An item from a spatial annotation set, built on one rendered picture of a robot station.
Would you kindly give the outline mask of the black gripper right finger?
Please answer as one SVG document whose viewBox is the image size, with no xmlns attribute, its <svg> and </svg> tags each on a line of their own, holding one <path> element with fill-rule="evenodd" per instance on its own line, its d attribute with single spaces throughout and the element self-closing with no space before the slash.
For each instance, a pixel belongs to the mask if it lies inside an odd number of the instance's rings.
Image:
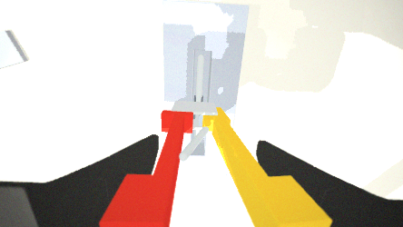
<svg viewBox="0 0 403 227">
<path fill-rule="evenodd" d="M 293 177 L 331 218 L 330 227 L 403 227 L 403 200 L 361 189 L 265 140 L 257 142 L 256 158 L 269 177 Z"/>
</svg>

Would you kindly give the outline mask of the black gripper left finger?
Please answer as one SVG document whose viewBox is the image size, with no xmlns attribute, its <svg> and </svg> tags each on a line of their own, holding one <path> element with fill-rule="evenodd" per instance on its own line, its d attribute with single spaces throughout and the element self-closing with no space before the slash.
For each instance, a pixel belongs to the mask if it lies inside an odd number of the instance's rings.
<svg viewBox="0 0 403 227">
<path fill-rule="evenodd" d="M 48 182 L 0 181 L 0 227 L 100 227 L 127 174 L 152 174 L 159 135 Z"/>
</svg>

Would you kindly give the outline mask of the grey rod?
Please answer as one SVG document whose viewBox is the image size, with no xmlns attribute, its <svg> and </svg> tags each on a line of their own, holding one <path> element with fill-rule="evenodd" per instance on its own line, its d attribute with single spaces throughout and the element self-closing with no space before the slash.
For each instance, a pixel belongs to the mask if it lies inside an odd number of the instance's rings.
<svg viewBox="0 0 403 227">
<path fill-rule="evenodd" d="M 202 99 L 203 69 L 204 69 L 204 56 L 200 54 L 197 60 L 196 102 L 200 102 Z M 194 137 L 199 131 L 200 130 L 194 130 Z"/>
</svg>

